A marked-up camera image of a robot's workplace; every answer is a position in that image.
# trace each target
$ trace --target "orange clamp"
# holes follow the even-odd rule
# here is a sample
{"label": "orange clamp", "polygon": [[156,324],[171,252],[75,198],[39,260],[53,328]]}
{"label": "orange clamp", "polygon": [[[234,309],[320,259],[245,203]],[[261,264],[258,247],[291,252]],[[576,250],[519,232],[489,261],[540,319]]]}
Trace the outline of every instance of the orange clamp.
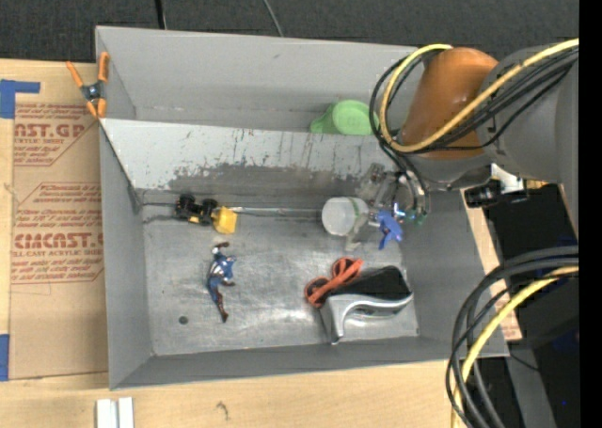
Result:
{"label": "orange clamp", "polygon": [[98,60],[98,81],[95,84],[86,86],[77,69],[71,62],[66,62],[67,68],[71,72],[71,77],[82,91],[86,99],[86,107],[90,114],[95,118],[104,118],[106,116],[106,99],[104,95],[104,84],[108,83],[109,78],[109,60],[107,52],[102,52]]}

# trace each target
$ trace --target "black toy car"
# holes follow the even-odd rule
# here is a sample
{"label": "black toy car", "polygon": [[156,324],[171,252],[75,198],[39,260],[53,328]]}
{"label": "black toy car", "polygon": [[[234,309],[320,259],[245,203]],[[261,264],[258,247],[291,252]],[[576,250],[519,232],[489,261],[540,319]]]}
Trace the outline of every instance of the black toy car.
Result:
{"label": "black toy car", "polygon": [[182,194],[176,202],[175,215],[179,219],[186,219],[201,226],[212,224],[212,212],[217,207],[217,201],[212,198],[204,199],[197,204],[192,194]]}

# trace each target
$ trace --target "white plastic piece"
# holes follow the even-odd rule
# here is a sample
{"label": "white plastic piece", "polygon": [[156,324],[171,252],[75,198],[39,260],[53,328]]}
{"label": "white plastic piece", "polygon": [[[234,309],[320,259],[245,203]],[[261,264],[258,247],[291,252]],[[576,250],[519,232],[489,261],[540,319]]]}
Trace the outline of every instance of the white plastic piece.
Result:
{"label": "white plastic piece", "polygon": [[330,198],[322,209],[322,223],[330,234],[346,236],[368,211],[368,204],[360,198]]}
{"label": "white plastic piece", "polygon": [[134,400],[119,398],[96,402],[96,428],[134,428]]}
{"label": "white plastic piece", "polygon": [[497,164],[491,165],[491,177],[501,181],[501,193],[508,194],[509,192],[522,191],[525,189],[525,184],[522,178],[516,177],[510,172],[505,171]]}

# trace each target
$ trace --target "white cup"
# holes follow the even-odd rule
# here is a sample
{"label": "white cup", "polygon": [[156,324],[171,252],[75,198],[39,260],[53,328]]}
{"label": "white cup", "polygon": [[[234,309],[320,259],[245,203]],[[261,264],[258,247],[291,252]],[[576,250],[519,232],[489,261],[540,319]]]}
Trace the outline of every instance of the white cup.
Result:
{"label": "white cup", "polygon": [[369,210],[368,204],[360,198],[330,198],[322,209],[322,224],[330,234],[346,236]]}

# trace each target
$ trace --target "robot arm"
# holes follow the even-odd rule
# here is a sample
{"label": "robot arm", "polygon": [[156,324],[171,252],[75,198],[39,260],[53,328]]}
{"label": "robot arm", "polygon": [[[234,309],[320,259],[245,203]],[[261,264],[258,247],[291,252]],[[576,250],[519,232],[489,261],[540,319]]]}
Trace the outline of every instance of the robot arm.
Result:
{"label": "robot arm", "polygon": [[[388,107],[404,74],[421,61],[426,67],[395,135]],[[525,49],[500,62],[474,49],[429,46],[388,75],[379,110],[377,92],[372,95],[380,119],[374,130],[420,187],[466,189],[468,205],[476,207],[521,199],[525,181],[556,183],[578,232],[578,40]]]}

